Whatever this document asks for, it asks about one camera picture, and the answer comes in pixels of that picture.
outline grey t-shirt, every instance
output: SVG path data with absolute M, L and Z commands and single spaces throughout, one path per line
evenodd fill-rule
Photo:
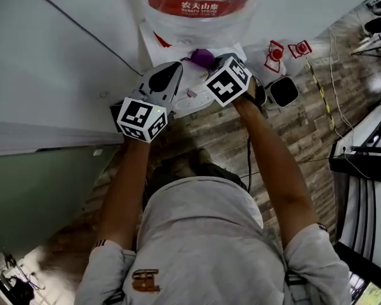
M 327 232 L 308 226 L 282 254 L 265 238 L 252 197 L 225 179 L 191 177 L 157 191 L 137 250 L 134 257 L 111 241 L 100 243 L 75 304 L 103 304 L 122 284 L 123 304 L 282 304 L 282 256 L 323 303 L 351 301 L 349 269 Z

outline wood grain flooring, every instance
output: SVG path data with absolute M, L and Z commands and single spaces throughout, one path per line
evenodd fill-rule
M 364 38 L 361 24 L 372 18 L 375 16 L 360 6 L 330 27 L 336 37 L 336 48 L 332 47 L 332 57 L 334 60 L 338 59 L 333 64 L 335 87 L 342 112 L 352 124 L 365 116 L 370 107 L 381 98 L 381 59 L 351 56 L 351 51 Z M 309 59 L 325 88 L 337 131 L 344 133 L 348 128 L 340 119 L 331 84 L 328 30 L 316 39 L 309 40 L 309 44 L 313 49 Z M 300 91 L 296 102 L 279 111 L 265 112 L 265 115 L 271 127 L 300 162 L 316 210 L 333 238 L 335 197 L 333 178 L 325 158 L 328 157 L 337 134 L 330 129 L 325 106 L 308 68 L 305 67 L 293 80 Z M 157 167 L 163 161 L 186 157 L 187 152 L 203 147 L 211 154 L 215 164 L 238 174 L 247 184 L 246 139 L 246 129 L 233 106 L 221 108 L 214 103 L 196 114 L 170 121 L 165 131 L 152 144 L 149 165 Z M 110 179 L 116 172 L 119 156 L 115 157 L 100 178 L 80 216 L 41 247 L 41 272 L 46 275 L 54 271 L 62 273 L 68 277 L 71 289 L 79 283 L 87 263 L 87 256 L 94 242 L 98 209 Z M 279 228 L 274 210 L 253 155 L 251 160 L 254 173 L 251 195 L 263 215 L 266 228 L 274 238 L 278 238 Z

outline t-shirt logo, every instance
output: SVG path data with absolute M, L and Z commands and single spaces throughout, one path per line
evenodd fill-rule
M 136 270 L 131 277 L 133 278 L 133 289 L 137 292 L 159 292 L 161 289 L 155 285 L 154 276 L 158 275 L 158 269 Z

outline sleeve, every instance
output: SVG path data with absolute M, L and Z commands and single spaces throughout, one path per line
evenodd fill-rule
M 288 269 L 315 286 L 323 303 L 351 303 L 349 267 L 334 251 L 329 234 L 317 224 L 301 230 L 284 256 Z
M 98 241 L 89 256 L 74 305 L 101 305 L 120 292 L 134 260 L 133 251 L 123 250 L 113 241 Z

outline purple object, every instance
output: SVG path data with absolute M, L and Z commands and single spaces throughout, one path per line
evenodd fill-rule
M 205 69 L 210 69 L 215 64 L 215 56 L 211 53 L 211 51 L 204 48 L 196 49 L 196 51 L 192 53 L 190 61 Z

